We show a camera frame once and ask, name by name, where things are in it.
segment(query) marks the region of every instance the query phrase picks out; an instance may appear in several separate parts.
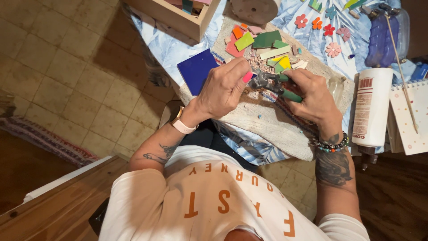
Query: beaded bracelet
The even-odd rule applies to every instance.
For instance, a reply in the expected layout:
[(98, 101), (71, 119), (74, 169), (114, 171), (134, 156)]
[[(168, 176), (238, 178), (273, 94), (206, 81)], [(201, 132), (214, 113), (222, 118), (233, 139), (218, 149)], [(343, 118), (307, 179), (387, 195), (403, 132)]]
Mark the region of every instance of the beaded bracelet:
[(314, 138), (314, 146), (318, 147), (321, 151), (325, 151), (325, 152), (337, 152), (337, 151), (341, 151), (342, 148), (349, 146), (349, 138), (348, 135), (343, 132), (343, 139), (342, 141), (335, 145), (335, 144), (331, 144), (328, 143), (327, 141), (322, 141), (320, 142), (319, 138)]

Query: hand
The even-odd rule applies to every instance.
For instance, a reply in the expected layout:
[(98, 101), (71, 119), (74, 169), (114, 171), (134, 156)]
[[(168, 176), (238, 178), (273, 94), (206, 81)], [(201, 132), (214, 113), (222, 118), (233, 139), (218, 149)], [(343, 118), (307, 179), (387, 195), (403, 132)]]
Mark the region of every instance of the hand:
[(196, 126), (209, 118), (227, 115), (238, 106), (242, 91), (252, 75), (251, 67), (243, 57), (211, 69), (201, 93), (184, 109), (183, 114), (189, 114), (183, 118), (190, 119), (192, 115), (188, 122), (190, 126)]
[(342, 114), (327, 89), (326, 79), (306, 69), (284, 71), (301, 89), (301, 103), (285, 100), (293, 114), (314, 122), (319, 126), (342, 122)]

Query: bamboo skewer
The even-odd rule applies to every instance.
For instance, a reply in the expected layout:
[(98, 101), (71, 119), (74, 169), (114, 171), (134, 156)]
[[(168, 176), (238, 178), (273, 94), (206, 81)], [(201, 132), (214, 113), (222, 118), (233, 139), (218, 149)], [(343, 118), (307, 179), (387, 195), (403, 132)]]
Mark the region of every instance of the bamboo skewer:
[(406, 97), (407, 106), (409, 107), (410, 116), (412, 117), (412, 121), (413, 121), (413, 126), (415, 127), (416, 134), (418, 134), (418, 127), (416, 125), (415, 116), (413, 114), (412, 104), (410, 103), (410, 100), (409, 100), (409, 93), (407, 92), (407, 84), (404, 81), (404, 75), (403, 75), (403, 71), (401, 70), (400, 60), (398, 59), (398, 53), (397, 53), (397, 48), (395, 46), (394, 36), (392, 35), (391, 25), (389, 24), (389, 17), (386, 14), (385, 14), (385, 17), (386, 17), (386, 22), (388, 23), (389, 33), (391, 34), (392, 45), (394, 46), (395, 58), (397, 59), (398, 68), (400, 69), (401, 79), (403, 81), (404, 96)]

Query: wooden box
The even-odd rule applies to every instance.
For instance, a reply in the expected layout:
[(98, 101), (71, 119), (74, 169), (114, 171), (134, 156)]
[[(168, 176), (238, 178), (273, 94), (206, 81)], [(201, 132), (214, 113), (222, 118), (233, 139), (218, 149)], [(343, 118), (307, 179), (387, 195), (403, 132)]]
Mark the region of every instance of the wooden box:
[(220, 0), (203, 5), (199, 16), (192, 16), (164, 0), (123, 0), (135, 9), (200, 42)]

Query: spiral notebook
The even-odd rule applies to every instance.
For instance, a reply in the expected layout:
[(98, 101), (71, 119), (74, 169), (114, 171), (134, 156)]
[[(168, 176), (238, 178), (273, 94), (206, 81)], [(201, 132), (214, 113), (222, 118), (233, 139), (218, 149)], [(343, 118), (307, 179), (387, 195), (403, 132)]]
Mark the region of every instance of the spiral notebook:
[(406, 155), (428, 151), (428, 79), (407, 83), (407, 92), (413, 108), (418, 134), (413, 127), (412, 117), (404, 96), (403, 84), (391, 87), (391, 106)]

